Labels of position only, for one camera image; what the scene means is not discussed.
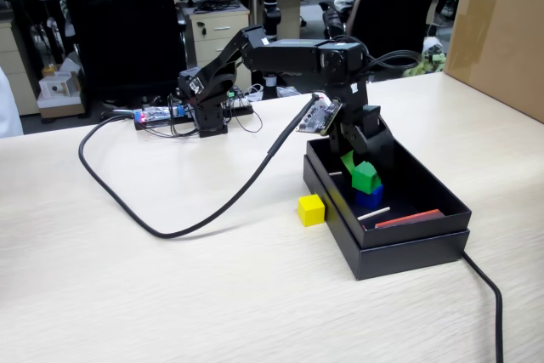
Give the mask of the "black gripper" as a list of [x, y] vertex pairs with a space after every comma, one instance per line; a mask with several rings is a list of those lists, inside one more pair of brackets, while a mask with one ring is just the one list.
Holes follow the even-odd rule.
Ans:
[[395, 139], [381, 118], [381, 107], [369, 105], [366, 81], [348, 81], [330, 88], [330, 99], [340, 106], [330, 126], [331, 153], [343, 173], [352, 173], [368, 153], [382, 179], [394, 175]]

